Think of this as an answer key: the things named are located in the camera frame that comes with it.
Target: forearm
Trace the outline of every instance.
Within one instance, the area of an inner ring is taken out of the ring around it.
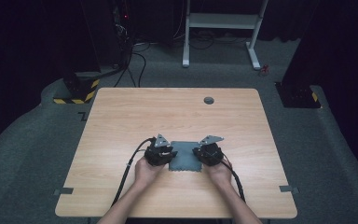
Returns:
[[[125,223],[136,199],[143,193],[141,184],[133,184],[129,190],[118,200],[109,211],[99,220],[98,224]]]
[[[249,206],[240,198],[238,193],[230,183],[217,184],[217,189],[228,205],[229,210],[234,216],[235,223],[261,223],[260,219],[249,208]]]

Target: gray cloth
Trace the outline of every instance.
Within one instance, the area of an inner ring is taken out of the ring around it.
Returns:
[[[201,171],[201,162],[193,154],[193,148],[199,147],[198,142],[171,142],[173,151],[177,151],[177,155],[170,162],[170,171]]]

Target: table top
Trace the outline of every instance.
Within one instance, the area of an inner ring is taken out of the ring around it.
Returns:
[[[214,103],[204,103],[213,97]],[[246,202],[260,218],[297,214],[258,92],[253,89],[101,88],[61,194],[60,217],[101,217],[110,208],[134,150],[161,133],[168,141],[218,142],[240,177]],[[134,163],[143,156],[139,152]],[[134,164],[121,195],[134,180]],[[234,178],[232,185],[237,189]],[[130,217],[231,217],[204,172],[164,167]]]

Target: human hand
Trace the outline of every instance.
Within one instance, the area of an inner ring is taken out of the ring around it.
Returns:
[[[218,163],[215,166],[203,165],[203,168],[217,187],[231,185],[231,171],[224,164]]]
[[[135,165],[135,184],[147,188],[153,183],[158,173],[164,168],[164,165],[152,166],[147,162],[145,157],[142,157]]]

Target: white metal stand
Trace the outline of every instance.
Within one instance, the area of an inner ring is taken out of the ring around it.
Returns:
[[[252,61],[254,70],[260,69],[260,63],[255,55],[255,41],[257,40],[258,31],[263,21],[264,12],[266,11],[269,0],[263,0],[258,15],[238,15],[238,14],[213,14],[213,13],[191,13],[190,0],[187,0],[186,9],[186,33],[185,45],[183,50],[183,67],[190,66],[190,49],[189,49],[189,31],[190,27],[203,28],[228,28],[254,30],[251,42],[246,42],[246,49]]]

